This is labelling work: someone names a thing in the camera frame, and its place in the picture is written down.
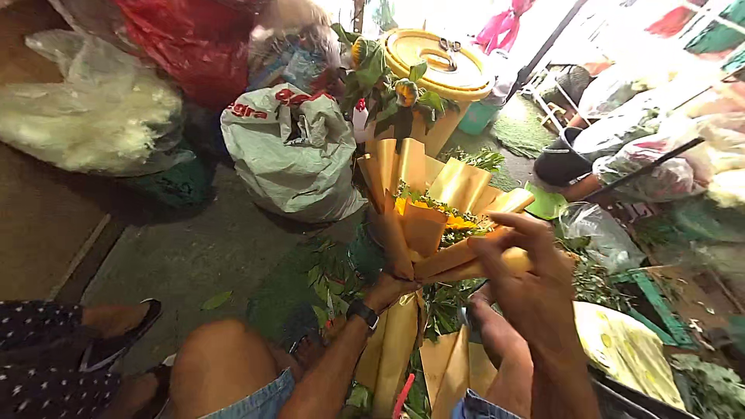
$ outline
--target bucket lid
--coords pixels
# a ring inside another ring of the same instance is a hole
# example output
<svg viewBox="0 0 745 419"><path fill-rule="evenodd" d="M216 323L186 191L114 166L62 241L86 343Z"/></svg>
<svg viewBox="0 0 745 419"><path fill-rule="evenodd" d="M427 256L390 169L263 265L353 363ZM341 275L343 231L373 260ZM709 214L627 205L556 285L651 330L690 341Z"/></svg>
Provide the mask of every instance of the bucket lid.
<svg viewBox="0 0 745 419"><path fill-rule="evenodd" d="M409 75L412 65L426 59L427 72L416 84L444 98L478 101L492 89L494 76L486 73L481 59L464 45L456 52L445 51L440 47L440 37L419 29L388 31L381 41L388 66L401 78Z"/></svg>

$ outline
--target black pole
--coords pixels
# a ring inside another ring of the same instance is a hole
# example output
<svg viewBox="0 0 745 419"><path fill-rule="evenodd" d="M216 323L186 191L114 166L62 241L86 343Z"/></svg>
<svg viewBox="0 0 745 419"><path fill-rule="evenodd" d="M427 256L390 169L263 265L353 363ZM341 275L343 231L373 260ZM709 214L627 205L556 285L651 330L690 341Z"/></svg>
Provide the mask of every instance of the black pole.
<svg viewBox="0 0 745 419"><path fill-rule="evenodd" d="M619 187L620 185L623 185L624 183L627 183L633 179L636 179L639 176L642 176L643 174L651 173L652 170L654 170L656 167L661 165L662 163L668 161L669 159L672 159L673 157L677 156L678 154L681 154L685 151L688 151L692 149L693 147L696 147L697 145L704 142L704 139L701 137L694 138L689 142L686 142L684 145L681 145L680 147L669 151L665 153L662 157L658 158L657 160L653 161L652 163L646 165L643 168L640 168L637 171L633 171L626 176L622 177L621 179L617 179L612 181L611 183L608 183L607 185L603 186L602 188L598 189L597 191L591 193L590 195L587 195L586 197L580 199L580 201L590 201L591 199L597 197L598 195L602 195L606 192L612 191L613 189Z"/></svg>
<svg viewBox="0 0 745 419"><path fill-rule="evenodd" d="M517 92L518 89L521 89L527 83L527 78L530 77L530 73L533 71L533 69L536 68L543 56L546 55L546 52L548 52L548 50L552 46L554 46L554 42L557 41L559 35L561 35L564 29L566 29L567 25L569 25L569 22L574 19L574 17L577 15L577 12L580 11L580 8L582 8L582 6L586 2L587 0L577 0L577 2L574 3L574 6L572 6L569 12L567 12L566 16L564 16L564 19L559 22L557 28L554 29L554 32L551 33L546 42L544 42L538 52L536 52L536 55L533 56L533 59L530 60L530 62L525 67L521 68L517 72L515 83L513 84L512 89L510 90L510 94L507 95L507 100L504 103L507 103L507 101L509 101L515 95L515 92Z"/></svg>

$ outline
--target scissors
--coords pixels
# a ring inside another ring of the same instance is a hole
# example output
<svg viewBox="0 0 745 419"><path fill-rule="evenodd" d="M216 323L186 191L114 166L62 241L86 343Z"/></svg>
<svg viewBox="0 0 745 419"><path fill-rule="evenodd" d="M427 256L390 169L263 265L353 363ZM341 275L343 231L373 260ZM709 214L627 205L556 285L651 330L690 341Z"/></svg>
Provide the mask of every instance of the scissors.
<svg viewBox="0 0 745 419"><path fill-rule="evenodd" d="M460 51L460 42L448 41L445 38L440 38L440 49L448 53L449 58L449 70L454 72L458 69L458 65L455 63L455 53Z"/></svg>

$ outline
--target yellow bucket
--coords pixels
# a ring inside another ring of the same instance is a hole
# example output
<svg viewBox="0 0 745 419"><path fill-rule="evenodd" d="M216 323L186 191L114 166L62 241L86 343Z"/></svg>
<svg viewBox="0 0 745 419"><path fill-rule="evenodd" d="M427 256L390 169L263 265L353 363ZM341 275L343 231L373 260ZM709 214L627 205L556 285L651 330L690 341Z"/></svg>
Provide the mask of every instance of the yellow bucket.
<svg viewBox="0 0 745 419"><path fill-rule="evenodd" d="M414 113L411 137L423 142L425 153L435 157L466 115L471 102L480 101L491 92L494 76L486 73L477 52L465 46L457 52L444 51L440 48L440 37L427 31L396 29L385 33L381 42L385 47L385 61L395 75L408 77L411 66L424 58L428 64L427 72L416 85L437 93L441 98L456 101L460 107L460 113L446 109L445 116L438 119L426 135L424 119L418 112ZM392 135L393 128L390 128L377 139L391 138Z"/></svg>

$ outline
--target wristwatch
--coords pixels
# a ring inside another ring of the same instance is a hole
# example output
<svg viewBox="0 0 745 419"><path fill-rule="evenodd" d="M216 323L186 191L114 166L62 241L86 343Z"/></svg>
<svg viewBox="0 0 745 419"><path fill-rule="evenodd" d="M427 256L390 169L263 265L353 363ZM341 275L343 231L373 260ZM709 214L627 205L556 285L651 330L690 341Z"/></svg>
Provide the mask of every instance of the wristwatch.
<svg viewBox="0 0 745 419"><path fill-rule="evenodd" d="M367 323L367 326L370 328L370 332L375 332L376 327L378 327L378 315L375 314L375 311L368 306L365 305L365 303L362 302L362 300L354 300L349 305L349 308L346 309L346 318L349 320L350 317L353 315L358 315L362 318L362 320Z"/></svg>

